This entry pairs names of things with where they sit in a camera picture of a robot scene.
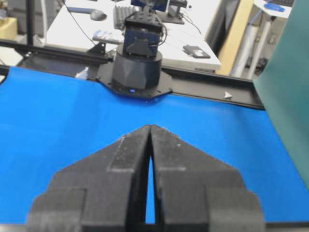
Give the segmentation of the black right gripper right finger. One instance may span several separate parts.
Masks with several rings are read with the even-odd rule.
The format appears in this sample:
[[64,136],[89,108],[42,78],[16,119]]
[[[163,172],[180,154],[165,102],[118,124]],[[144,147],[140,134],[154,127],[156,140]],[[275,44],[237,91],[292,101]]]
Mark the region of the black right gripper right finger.
[[165,232],[261,232],[263,212],[232,166],[151,126],[157,216]]

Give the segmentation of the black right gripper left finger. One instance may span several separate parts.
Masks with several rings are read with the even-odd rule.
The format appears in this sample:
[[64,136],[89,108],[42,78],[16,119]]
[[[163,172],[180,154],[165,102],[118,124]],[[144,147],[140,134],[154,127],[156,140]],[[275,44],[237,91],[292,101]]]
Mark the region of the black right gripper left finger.
[[29,232],[123,232],[139,219],[145,125],[57,171],[27,218]]

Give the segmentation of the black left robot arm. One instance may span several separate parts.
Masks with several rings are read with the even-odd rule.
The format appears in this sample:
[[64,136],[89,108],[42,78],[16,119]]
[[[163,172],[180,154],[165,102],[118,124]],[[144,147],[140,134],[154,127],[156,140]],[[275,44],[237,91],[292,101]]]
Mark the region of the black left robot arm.
[[100,65],[96,81],[119,95],[152,99],[172,92],[172,78],[162,71],[162,36],[167,28],[156,11],[164,12],[167,0],[133,0],[138,7],[124,18],[124,41],[112,62]]

